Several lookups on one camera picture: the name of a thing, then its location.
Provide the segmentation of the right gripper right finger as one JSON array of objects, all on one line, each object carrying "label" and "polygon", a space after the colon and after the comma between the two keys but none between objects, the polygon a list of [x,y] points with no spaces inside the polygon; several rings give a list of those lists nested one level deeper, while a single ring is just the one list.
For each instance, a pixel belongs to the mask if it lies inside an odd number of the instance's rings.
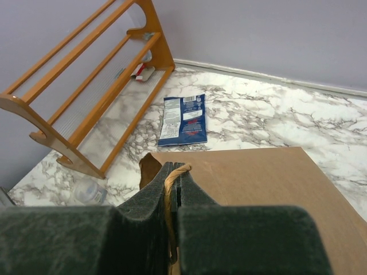
[{"label": "right gripper right finger", "polygon": [[332,274],[318,228],[298,206],[220,206],[181,193],[182,274]]}]

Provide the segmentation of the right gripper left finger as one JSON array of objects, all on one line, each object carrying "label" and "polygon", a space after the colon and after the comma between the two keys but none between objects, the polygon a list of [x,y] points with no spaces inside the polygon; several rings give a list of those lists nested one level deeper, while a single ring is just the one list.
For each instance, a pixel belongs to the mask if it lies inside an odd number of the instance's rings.
[{"label": "right gripper left finger", "polygon": [[1,211],[2,274],[167,274],[164,181],[173,165],[113,206]]}]

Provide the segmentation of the brown paper bag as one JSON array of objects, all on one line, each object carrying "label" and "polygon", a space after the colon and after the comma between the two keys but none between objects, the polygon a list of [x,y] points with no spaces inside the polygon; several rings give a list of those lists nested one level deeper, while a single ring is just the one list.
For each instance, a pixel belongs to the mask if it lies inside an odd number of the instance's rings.
[{"label": "brown paper bag", "polygon": [[366,222],[299,147],[154,152],[139,161],[144,187],[166,162],[189,163],[221,205],[297,205],[315,220],[335,274],[366,273]]}]

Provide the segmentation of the dark blue snack packet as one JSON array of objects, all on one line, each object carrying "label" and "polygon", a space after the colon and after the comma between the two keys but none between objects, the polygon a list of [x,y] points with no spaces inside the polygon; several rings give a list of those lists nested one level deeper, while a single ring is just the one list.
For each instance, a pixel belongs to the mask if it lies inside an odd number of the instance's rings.
[{"label": "dark blue snack packet", "polygon": [[207,141],[205,95],[165,97],[158,146],[181,146]]}]

